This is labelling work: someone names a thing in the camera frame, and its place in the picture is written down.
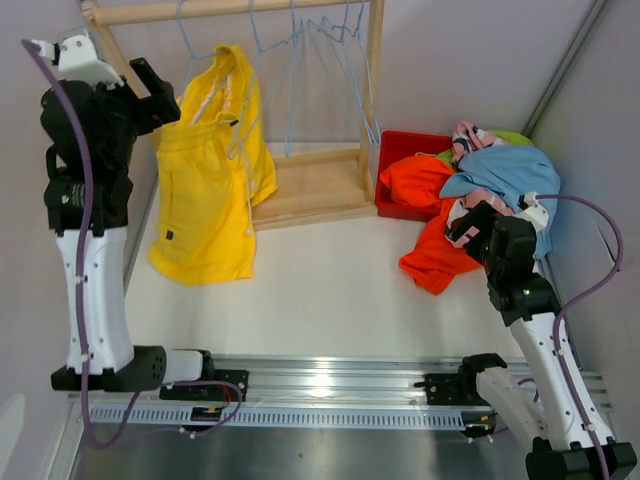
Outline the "blue hanger of green shorts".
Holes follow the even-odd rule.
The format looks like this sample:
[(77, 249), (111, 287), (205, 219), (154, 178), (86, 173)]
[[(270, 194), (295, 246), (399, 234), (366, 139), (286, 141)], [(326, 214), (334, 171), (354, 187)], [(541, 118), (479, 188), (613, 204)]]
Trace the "blue hanger of green shorts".
[[(372, 100), (365, 100), (365, 112), (368, 114), (368, 118), (370, 120), (373, 119), (373, 116), (377, 115), (375, 113), (375, 95), (374, 95), (374, 75), (373, 75), (373, 63), (372, 60), (369, 58), (369, 48), (366, 46), (366, 40), (365, 40), (365, 36), (368, 33), (373, 33), (373, 24), (368, 21), (365, 22), (365, 14), (366, 13), (373, 13), (374, 12), (374, 5), (373, 4), (369, 4), (367, 5), (366, 1), (347, 1), (345, 6), (344, 6), (344, 10), (342, 12), (342, 17), (340, 21), (333, 21), (329, 18), (329, 20), (336, 25), (341, 24), (343, 21), (346, 21), (348, 27), (352, 30), (355, 29), (356, 26), (356, 21), (358, 18), (361, 18), (361, 42), (362, 45), (364, 47), (364, 50), (366, 52), (366, 57), (369, 60), (369, 64), (370, 64), (370, 69), (371, 69), (371, 76), (372, 76), (372, 86), (371, 87), (366, 87), (365, 86), (365, 80), (364, 80), (364, 75), (365, 75), (365, 61), (364, 61), (364, 57), (361, 55), (360, 50), (357, 46), (357, 44), (355, 43), (354, 40), (349, 39), (348, 40), (348, 45), (350, 48), (350, 52), (351, 55), (353, 57), (353, 60), (355, 62), (355, 67), (356, 67), (356, 72), (357, 72), (357, 76), (358, 76), (358, 84), (360, 87), (364, 88), (364, 92), (365, 93), (371, 93), (373, 95), (373, 99)], [(378, 142), (377, 145), (374, 145), (373, 143), (370, 142), (365, 142), (367, 145), (369, 146), (379, 146), (380, 142), (381, 142), (381, 136), (382, 136), (382, 132), (380, 129), (380, 140)]]

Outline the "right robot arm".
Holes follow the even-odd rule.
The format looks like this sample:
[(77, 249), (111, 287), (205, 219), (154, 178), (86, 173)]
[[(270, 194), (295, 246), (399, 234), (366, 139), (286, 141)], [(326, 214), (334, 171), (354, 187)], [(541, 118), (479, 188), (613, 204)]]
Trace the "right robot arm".
[(528, 396), (496, 353), (463, 358), (454, 374), (417, 383), (430, 406), (489, 406), (527, 449), (531, 479), (625, 479), (638, 464), (633, 446), (616, 440), (592, 400), (572, 353), (552, 284), (535, 272), (537, 234), (549, 214), (544, 197), (522, 197), (505, 215), (480, 201), (447, 236), (484, 268), (489, 299), (518, 343), (538, 395)]

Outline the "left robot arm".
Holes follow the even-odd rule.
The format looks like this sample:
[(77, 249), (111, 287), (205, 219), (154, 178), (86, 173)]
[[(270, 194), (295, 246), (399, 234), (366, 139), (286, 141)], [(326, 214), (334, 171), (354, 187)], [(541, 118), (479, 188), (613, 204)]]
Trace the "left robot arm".
[(64, 263), (70, 341), (65, 364), (51, 376), (56, 391), (141, 393), (163, 400), (244, 400), (246, 370), (219, 370), (211, 353), (132, 343), (124, 305), (124, 247), (129, 165), (136, 139), (179, 118), (170, 83), (146, 59), (130, 63), (148, 89), (127, 82), (61, 80), (41, 98), (48, 223)]

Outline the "blue hanger of yellow shorts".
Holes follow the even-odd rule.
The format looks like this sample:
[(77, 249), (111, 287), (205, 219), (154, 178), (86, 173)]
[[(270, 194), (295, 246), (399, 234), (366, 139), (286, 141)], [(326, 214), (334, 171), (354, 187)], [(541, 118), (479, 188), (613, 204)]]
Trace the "blue hanger of yellow shorts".
[(188, 88), (189, 83), (193, 79), (195, 74), (194, 70), (198, 62), (203, 60), (213, 60), (214, 58), (221, 57), (224, 54), (230, 53), (230, 50), (227, 48), (224, 48), (221, 51), (212, 51), (211, 53), (207, 53), (207, 54), (199, 54), (196, 51), (183, 21), (182, 8), (185, 3), (186, 3), (185, 0), (179, 0), (176, 5), (176, 22), (181, 32), (182, 41), (189, 55), (188, 71), (187, 71), (187, 75), (185, 77), (185, 81), (182, 89), (183, 92), (186, 92), (186, 89)]

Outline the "lime green shorts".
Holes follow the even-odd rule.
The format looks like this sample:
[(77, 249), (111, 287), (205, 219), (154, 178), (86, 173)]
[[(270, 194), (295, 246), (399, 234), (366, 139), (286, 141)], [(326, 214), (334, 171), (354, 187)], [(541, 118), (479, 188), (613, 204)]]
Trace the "lime green shorts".
[[(517, 132), (490, 130), (490, 133), (499, 138), (505, 144), (533, 146), (534, 142), (528, 137)], [(436, 155), (436, 157), (445, 164), (452, 166), (453, 153), (451, 149), (445, 150)]]

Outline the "light blue shorts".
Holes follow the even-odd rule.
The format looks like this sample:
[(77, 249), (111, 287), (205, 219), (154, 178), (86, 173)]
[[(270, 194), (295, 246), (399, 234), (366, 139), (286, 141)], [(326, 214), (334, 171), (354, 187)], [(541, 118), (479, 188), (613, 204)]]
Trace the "light blue shorts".
[(479, 201), (485, 200), (499, 210), (521, 211), (520, 197), (535, 192), (557, 194), (560, 177), (541, 150), (527, 145), (491, 146), (464, 156), (458, 172), (442, 187), (440, 197), (454, 204), (445, 221), (445, 230), (464, 216)]

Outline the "blue hanger of orange shorts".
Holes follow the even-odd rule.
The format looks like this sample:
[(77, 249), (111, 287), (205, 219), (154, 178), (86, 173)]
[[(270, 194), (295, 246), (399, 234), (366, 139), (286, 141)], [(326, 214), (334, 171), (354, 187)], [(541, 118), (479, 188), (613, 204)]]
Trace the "blue hanger of orange shorts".
[(306, 29), (348, 124), (358, 134), (359, 140), (377, 145), (380, 140), (378, 120), (376, 116), (370, 120), (365, 112), (365, 100), (372, 100), (373, 95), (365, 93), (364, 88), (359, 86), (355, 62), (348, 45), (349, 39), (357, 44), (365, 61), (365, 86), (371, 87), (370, 64), (361, 42), (361, 18), (357, 19), (354, 30), (348, 27), (346, 21), (336, 25), (326, 16), (319, 22), (308, 19)]

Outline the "blue hanger of pink shorts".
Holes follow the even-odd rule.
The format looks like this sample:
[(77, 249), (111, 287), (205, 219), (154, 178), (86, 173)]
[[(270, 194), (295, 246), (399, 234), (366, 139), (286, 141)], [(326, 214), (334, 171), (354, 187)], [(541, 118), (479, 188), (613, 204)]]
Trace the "blue hanger of pink shorts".
[(287, 158), (291, 156), (293, 151), (293, 140), (296, 128), (296, 115), (298, 108), (298, 91), (299, 91), (299, 77), (301, 75), (301, 58), (304, 53), (304, 25), (303, 20), (297, 17), (296, 13), (297, 3), (295, 0), (291, 1), (290, 14), (291, 14), (291, 36), (290, 36), (290, 58), (289, 58), (289, 71), (288, 71), (288, 83), (287, 83), (287, 97), (286, 97), (286, 131), (284, 140), (284, 153)]

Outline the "orange shorts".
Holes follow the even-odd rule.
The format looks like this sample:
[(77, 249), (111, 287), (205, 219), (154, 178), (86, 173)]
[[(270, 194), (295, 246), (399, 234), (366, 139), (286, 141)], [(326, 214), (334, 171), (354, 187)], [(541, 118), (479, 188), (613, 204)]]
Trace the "orange shorts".
[(440, 192), (453, 174), (453, 168), (439, 158), (418, 155), (392, 163), (380, 175), (394, 204), (428, 212), (428, 221), (413, 249), (400, 257), (398, 267), (416, 286), (432, 295), (442, 294), (456, 276), (480, 268), (478, 262), (453, 246), (445, 235), (455, 200), (442, 198)]

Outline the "yellow shorts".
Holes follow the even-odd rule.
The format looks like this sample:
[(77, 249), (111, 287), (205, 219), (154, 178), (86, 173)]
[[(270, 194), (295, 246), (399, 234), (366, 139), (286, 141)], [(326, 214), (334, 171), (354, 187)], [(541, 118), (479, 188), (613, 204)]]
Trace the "yellow shorts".
[(185, 286), (248, 279), (253, 210), (278, 189), (255, 70), (239, 45), (217, 47), (159, 134), (159, 216), (149, 260)]

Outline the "pink patterned shorts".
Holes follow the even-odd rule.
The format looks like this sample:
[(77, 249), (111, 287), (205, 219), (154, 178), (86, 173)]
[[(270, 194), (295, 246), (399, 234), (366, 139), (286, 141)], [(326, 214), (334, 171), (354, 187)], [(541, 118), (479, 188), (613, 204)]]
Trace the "pink patterned shorts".
[(496, 154), (510, 146), (515, 145), (503, 143), (490, 131), (471, 122), (461, 121), (455, 126), (451, 150), (456, 173), (440, 191), (442, 199), (453, 199), (446, 227), (482, 200), (503, 215), (514, 214), (510, 203), (505, 200), (505, 181), (494, 173)]

